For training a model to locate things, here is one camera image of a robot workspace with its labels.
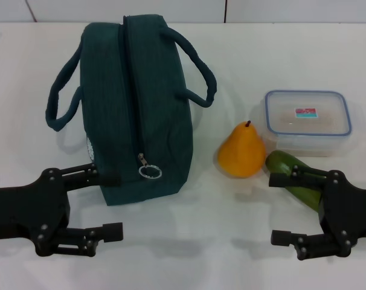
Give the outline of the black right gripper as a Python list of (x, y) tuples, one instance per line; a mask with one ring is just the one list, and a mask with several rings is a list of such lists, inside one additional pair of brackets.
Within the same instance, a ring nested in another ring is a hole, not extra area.
[(324, 171), (293, 166), (271, 172), (270, 187), (302, 187), (321, 192), (319, 221), (325, 234), (306, 235), (272, 230), (271, 244), (294, 246), (298, 260), (347, 257), (361, 238), (366, 238), (366, 189), (351, 184), (339, 170)]

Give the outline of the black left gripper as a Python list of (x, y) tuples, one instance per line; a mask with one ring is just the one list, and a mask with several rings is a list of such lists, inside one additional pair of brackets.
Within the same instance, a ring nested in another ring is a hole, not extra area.
[(123, 240), (123, 223), (94, 228), (66, 228), (67, 191), (90, 186), (118, 187), (117, 175), (101, 174), (94, 163), (46, 169), (29, 185), (0, 188), (0, 240), (30, 240), (41, 257), (55, 254), (94, 257), (99, 241)]

